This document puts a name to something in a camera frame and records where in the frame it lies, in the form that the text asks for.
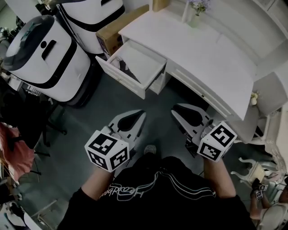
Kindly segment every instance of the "white desk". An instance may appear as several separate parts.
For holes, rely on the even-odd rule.
[[[157,13],[149,11],[119,34],[124,42],[132,40],[167,59],[165,72],[202,96],[227,120],[244,119],[253,88],[253,65],[231,53],[231,44],[225,49],[219,42],[221,35],[211,27],[202,25],[200,29],[192,29],[181,23],[180,18],[171,16],[165,9]],[[123,76],[119,77],[118,69],[97,60],[106,73],[121,82]],[[129,88],[127,78],[121,83]],[[130,89],[145,98],[136,87]]]

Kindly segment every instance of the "gray floor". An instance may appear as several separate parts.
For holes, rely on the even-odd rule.
[[[147,112],[147,120],[137,144],[138,153],[128,166],[142,155],[145,145],[155,143],[162,157],[176,156],[195,174],[203,171],[203,161],[200,156],[193,158],[185,148],[185,136],[180,132],[170,116],[170,109],[177,103],[202,104],[200,97],[185,88],[177,80],[172,79],[160,95],[148,91],[146,99],[134,95],[124,86],[104,74],[97,90],[89,103],[81,108],[59,107],[53,114],[53,120],[59,126],[66,128],[66,136],[54,130],[48,130],[51,147],[43,145],[38,149],[49,152],[51,157],[37,157],[36,162],[42,173],[40,182],[37,176],[30,173],[29,178],[22,178],[20,189],[23,192],[22,206],[30,214],[57,199],[53,211],[45,218],[56,226],[62,219],[68,201],[76,190],[85,182],[95,169],[89,161],[84,145],[95,130],[101,130],[114,116],[135,109]],[[236,144],[225,156],[229,170],[245,173],[245,165],[239,164],[238,157],[251,158],[257,151],[249,145]],[[245,185],[240,184],[237,177],[232,176],[237,192],[245,205],[249,205],[249,193]]]

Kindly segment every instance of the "forearm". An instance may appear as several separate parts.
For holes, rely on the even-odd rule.
[[[218,162],[204,159],[204,176],[210,181],[218,197],[236,196],[235,187],[222,159]]]
[[[98,200],[113,180],[114,172],[107,172],[104,169],[96,168],[86,183],[82,186],[83,192],[94,200]]]
[[[260,220],[261,210],[257,207],[256,195],[253,194],[250,202],[250,218],[253,220]]]
[[[262,203],[263,208],[270,208],[271,207],[271,204],[264,193],[263,193],[263,198],[261,200],[261,203]]]

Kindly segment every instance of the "black shirt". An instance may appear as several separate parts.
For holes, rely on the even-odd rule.
[[[218,198],[175,157],[149,167],[147,160],[124,169],[98,201],[79,189],[58,229],[256,229],[238,196]]]

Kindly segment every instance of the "open drawer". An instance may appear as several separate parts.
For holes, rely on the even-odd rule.
[[[164,71],[167,60],[154,51],[128,40],[107,61],[96,57],[103,70],[145,99],[145,91]]]

